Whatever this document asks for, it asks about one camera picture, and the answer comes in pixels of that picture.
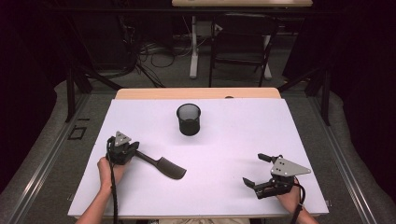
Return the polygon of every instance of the white table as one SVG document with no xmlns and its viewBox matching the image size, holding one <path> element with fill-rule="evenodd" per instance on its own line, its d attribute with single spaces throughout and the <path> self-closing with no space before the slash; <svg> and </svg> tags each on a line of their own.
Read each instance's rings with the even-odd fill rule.
<svg viewBox="0 0 396 224">
<path fill-rule="evenodd" d="M 197 99 L 200 93 L 204 99 Z M 171 99 L 179 94 L 182 99 Z M 223 99 L 229 95 L 235 98 Z M 278 96 L 274 88 L 121 90 L 108 109 L 68 215 L 81 216 L 91 203 L 100 185 L 96 163 L 106 154 L 107 139 L 121 131 L 139 141 L 143 153 L 155 160 L 165 157 L 187 173 L 171 179 L 133 157 L 118 185 L 120 218 L 286 216 L 275 197 L 258 200 L 242 180 L 271 178 L 272 164 L 260 161 L 259 153 L 282 154 L 312 170 L 286 102 Z M 202 110 L 201 131 L 191 137 L 178 130 L 176 110 L 185 103 Z M 327 214 L 314 171 L 299 179 L 308 211 Z M 110 200 L 105 217 L 112 216 L 112 209 Z"/>
<path fill-rule="evenodd" d="M 311 7 L 312 0 L 172 0 L 174 7 Z M 191 24 L 192 55 L 190 78 L 197 78 L 198 47 L 196 34 L 196 18 L 192 16 Z M 265 67 L 264 78 L 271 79 L 268 64 Z"/>
</svg>

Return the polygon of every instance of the black mesh cup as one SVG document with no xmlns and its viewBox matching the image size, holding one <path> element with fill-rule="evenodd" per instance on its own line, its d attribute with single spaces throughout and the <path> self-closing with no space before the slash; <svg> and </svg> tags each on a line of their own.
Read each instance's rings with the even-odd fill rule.
<svg viewBox="0 0 396 224">
<path fill-rule="evenodd" d="M 184 104 L 177 109 L 178 127 L 187 136 L 193 136 L 200 130 L 201 109 L 197 105 Z"/>
</svg>

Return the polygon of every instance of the white tabletop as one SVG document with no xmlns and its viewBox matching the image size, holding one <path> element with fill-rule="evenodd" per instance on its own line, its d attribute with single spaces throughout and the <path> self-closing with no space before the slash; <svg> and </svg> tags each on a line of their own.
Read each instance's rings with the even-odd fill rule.
<svg viewBox="0 0 396 224">
<path fill-rule="evenodd" d="M 184 136 L 176 110 L 185 103 L 202 110 L 201 131 Z M 187 169 L 171 179 L 133 157 L 119 183 L 121 218 L 279 217 L 287 215 L 275 197 L 258 200 L 242 177 L 267 182 L 273 164 L 257 154 L 282 154 L 312 170 L 283 99 L 113 100 L 98 135 L 69 216 L 79 217 L 99 189 L 96 163 L 106 141 L 120 131 L 139 141 L 139 150 L 155 160 L 165 157 Z M 314 171 L 299 175 L 304 205 L 313 215 L 328 213 Z M 105 216 L 112 216 L 112 202 Z"/>
<path fill-rule="evenodd" d="M 172 0 L 174 7 L 311 7 L 312 0 Z"/>
</svg>

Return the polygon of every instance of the person's hand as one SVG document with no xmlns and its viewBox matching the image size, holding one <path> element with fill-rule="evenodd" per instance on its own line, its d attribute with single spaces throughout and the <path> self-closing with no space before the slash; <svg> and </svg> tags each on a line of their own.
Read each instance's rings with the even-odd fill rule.
<svg viewBox="0 0 396 224">
<path fill-rule="evenodd" d="M 276 195 L 276 197 L 282 206 L 288 210 L 289 213 L 293 214 L 297 204 L 300 202 L 300 188 L 293 186 L 289 193 Z"/>
<path fill-rule="evenodd" d="M 110 164 L 106 157 L 102 157 L 99 162 L 97 163 L 99 168 L 99 176 L 101 182 L 101 189 L 108 190 L 111 189 L 111 171 L 110 171 Z M 114 165 L 113 172 L 114 178 L 116 181 L 116 185 L 122 179 L 123 173 L 125 171 L 125 165 Z"/>
</svg>

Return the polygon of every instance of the chair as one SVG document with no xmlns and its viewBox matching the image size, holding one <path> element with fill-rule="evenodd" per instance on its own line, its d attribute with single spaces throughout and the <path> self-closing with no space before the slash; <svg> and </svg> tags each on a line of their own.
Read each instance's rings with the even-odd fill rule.
<svg viewBox="0 0 396 224">
<path fill-rule="evenodd" d="M 260 67 L 260 87 L 277 29 L 276 19 L 262 14 L 225 13 L 215 17 L 211 27 L 209 87 L 215 63 L 255 65 L 254 72 Z"/>
</svg>

